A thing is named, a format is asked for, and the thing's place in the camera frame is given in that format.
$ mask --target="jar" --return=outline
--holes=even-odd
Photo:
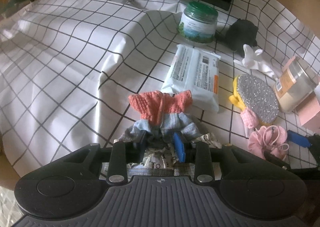
[[[193,42],[208,44],[213,41],[217,21],[217,10],[206,4],[192,1],[182,13],[178,32]]]
[[[292,112],[319,84],[310,65],[296,56],[274,84],[273,90],[284,113]]]

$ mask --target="blue object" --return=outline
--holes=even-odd
[[[186,153],[184,151],[184,145],[182,141],[182,134],[175,132],[173,134],[173,140],[174,140],[174,149],[178,155],[178,159],[180,163],[184,163],[186,161]]]
[[[287,140],[293,143],[296,143],[297,145],[304,148],[309,148],[311,146],[311,143],[308,141],[306,137],[301,136],[300,134],[293,132],[291,130],[288,130]]]

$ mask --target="orange label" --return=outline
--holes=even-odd
[[[286,92],[296,83],[295,78],[289,69],[286,69],[284,73],[275,83],[275,92],[278,98],[281,98]]]
[[[219,80],[219,77],[218,75],[215,75],[214,76],[214,83],[213,83],[213,93],[215,94],[218,94],[218,80]]]

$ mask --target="orange knitted garment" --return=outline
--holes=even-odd
[[[141,119],[149,120],[151,125],[160,125],[163,114],[184,112],[192,104],[192,97],[189,90],[174,97],[157,90],[131,95],[129,102],[141,113]]]

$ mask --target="pink drawstring pouch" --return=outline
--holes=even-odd
[[[259,130],[251,133],[248,140],[249,151],[265,159],[263,153],[268,151],[277,158],[284,160],[289,149],[285,143],[287,140],[287,131],[281,126],[261,126]]]

